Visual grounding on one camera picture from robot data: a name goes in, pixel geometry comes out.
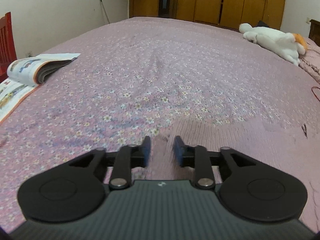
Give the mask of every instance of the round black joint cover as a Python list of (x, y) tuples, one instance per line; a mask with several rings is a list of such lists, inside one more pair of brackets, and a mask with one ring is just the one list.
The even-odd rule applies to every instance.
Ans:
[(46, 171), (25, 181), (18, 191), (26, 219), (48, 223), (83, 218), (96, 210), (104, 198), (101, 182), (79, 167)]
[(259, 222), (299, 218), (307, 190), (297, 178), (268, 166), (248, 166), (223, 182), (220, 198), (238, 216)]

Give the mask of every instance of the white logo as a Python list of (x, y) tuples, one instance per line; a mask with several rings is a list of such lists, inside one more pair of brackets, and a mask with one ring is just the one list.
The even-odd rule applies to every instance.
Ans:
[(161, 181), (160, 183), (158, 183), (159, 187), (164, 187), (165, 185), (167, 185), (165, 182)]

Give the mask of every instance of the orange plush patch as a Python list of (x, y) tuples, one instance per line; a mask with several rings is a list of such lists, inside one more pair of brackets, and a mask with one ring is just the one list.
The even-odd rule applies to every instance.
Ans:
[(304, 47), (304, 49), (307, 51), (308, 50), (308, 44), (306, 43), (304, 38), (300, 34), (295, 34), (295, 33), (293, 33), (293, 36), (294, 36), (296, 42), (300, 43)]

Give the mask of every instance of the white wall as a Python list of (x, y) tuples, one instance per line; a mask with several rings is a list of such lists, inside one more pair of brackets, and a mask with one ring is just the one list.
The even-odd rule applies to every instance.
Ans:
[(285, 0), (281, 31), (308, 37), (310, 24), (306, 23), (307, 17), (320, 21), (320, 0)]
[[(128, 18), (128, 0), (102, 1), (111, 23)], [(0, 0), (0, 16), (9, 11), (18, 58), (29, 51), (35, 56), (107, 23), (99, 0)]]

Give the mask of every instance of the wooden headboard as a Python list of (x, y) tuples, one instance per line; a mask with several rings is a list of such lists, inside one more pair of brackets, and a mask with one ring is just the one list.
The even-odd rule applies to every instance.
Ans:
[(320, 22), (310, 20), (311, 28), (309, 38), (312, 39), (318, 46), (320, 46)]

